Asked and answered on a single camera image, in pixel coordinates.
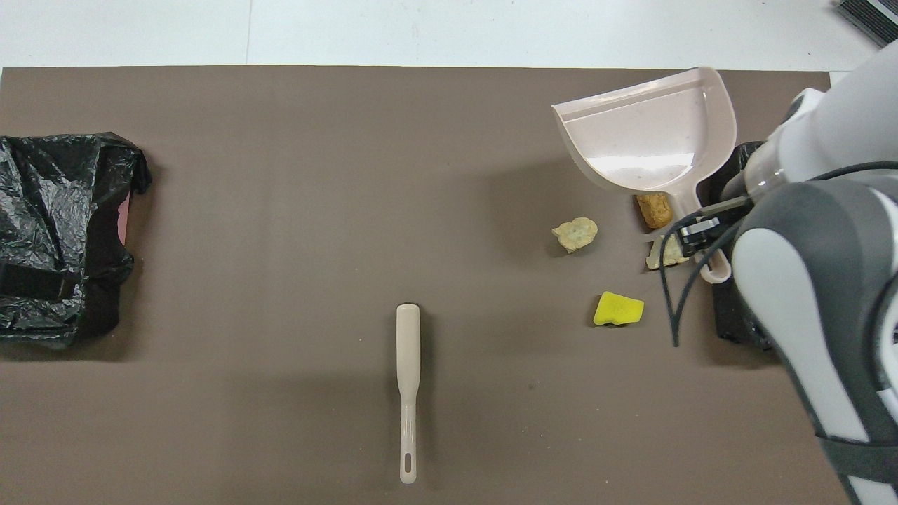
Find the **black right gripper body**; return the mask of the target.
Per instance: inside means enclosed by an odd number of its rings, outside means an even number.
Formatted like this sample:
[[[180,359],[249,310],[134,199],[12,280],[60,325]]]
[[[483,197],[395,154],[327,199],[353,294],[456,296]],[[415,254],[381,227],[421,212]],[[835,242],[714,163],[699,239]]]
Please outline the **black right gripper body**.
[[[731,227],[753,210],[750,197],[735,197],[700,208],[702,221],[710,221],[714,227]]]

